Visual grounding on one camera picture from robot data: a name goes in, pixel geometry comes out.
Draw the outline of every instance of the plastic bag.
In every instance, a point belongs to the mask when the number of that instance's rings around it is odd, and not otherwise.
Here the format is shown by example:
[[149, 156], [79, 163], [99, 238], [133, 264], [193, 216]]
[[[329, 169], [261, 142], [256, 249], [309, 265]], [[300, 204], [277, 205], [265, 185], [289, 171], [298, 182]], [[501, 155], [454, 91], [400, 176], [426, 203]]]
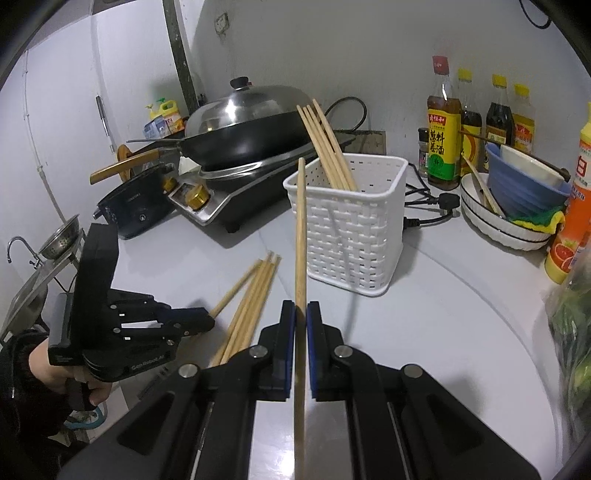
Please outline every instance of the plastic bag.
[[591, 248], [545, 303], [561, 368], [561, 391], [572, 441], [591, 430]]

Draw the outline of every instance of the brass knob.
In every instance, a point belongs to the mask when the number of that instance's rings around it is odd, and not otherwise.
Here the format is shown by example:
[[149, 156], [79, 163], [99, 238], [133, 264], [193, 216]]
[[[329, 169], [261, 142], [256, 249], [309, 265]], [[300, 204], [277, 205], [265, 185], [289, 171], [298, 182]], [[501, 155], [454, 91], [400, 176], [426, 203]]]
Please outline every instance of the brass knob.
[[164, 193], [170, 193], [174, 190], [174, 188], [177, 185], [178, 185], [177, 179], [175, 179], [174, 177], [169, 177], [162, 184], [162, 188], [164, 189]]
[[193, 210], [199, 210], [209, 200], [209, 192], [204, 185], [196, 185], [185, 195], [185, 203]]

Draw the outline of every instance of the white bowl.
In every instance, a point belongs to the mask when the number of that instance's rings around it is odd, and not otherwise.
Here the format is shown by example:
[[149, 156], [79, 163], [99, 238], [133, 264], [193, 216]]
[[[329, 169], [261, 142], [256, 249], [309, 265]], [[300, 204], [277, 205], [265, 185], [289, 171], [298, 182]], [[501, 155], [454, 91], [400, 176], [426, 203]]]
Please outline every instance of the white bowl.
[[513, 165], [523, 173], [542, 182], [545, 185], [559, 189], [564, 183], [564, 178], [557, 171], [552, 170], [543, 163], [530, 157], [527, 153], [520, 152], [516, 148], [501, 145], [501, 157], [508, 164]]
[[[488, 175], [480, 175], [487, 181]], [[537, 250], [548, 242], [550, 233], [516, 225], [487, 209], [480, 185], [471, 174], [465, 175], [460, 185], [464, 215], [486, 236], [516, 250]]]

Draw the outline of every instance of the human hand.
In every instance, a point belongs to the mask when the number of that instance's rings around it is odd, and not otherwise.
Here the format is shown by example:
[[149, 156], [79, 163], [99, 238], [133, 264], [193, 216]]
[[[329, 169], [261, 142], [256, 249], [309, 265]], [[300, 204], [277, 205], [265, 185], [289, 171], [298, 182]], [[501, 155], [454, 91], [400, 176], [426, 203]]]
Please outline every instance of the human hand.
[[[66, 380], [75, 378], [74, 369], [79, 367], [56, 367], [50, 365], [47, 355], [49, 340], [45, 339], [29, 355], [31, 373], [49, 390], [61, 395], [66, 393]], [[104, 402], [111, 394], [113, 384], [104, 383], [92, 376], [86, 367], [83, 368], [85, 380], [90, 389], [90, 403], [95, 407]]]

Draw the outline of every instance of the white plate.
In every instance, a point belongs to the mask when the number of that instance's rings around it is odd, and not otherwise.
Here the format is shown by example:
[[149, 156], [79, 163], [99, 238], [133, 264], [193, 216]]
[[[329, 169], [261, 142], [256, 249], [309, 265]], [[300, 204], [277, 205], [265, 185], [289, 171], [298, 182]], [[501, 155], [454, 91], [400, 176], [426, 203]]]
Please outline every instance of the white plate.
[[[486, 181], [488, 175], [481, 174]], [[461, 183], [462, 210], [476, 228], [486, 236], [506, 247], [515, 250], [537, 250], [550, 238], [549, 233], [536, 232], [516, 225], [492, 213], [484, 207], [480, 186], [471, 174], [465, 175]]]

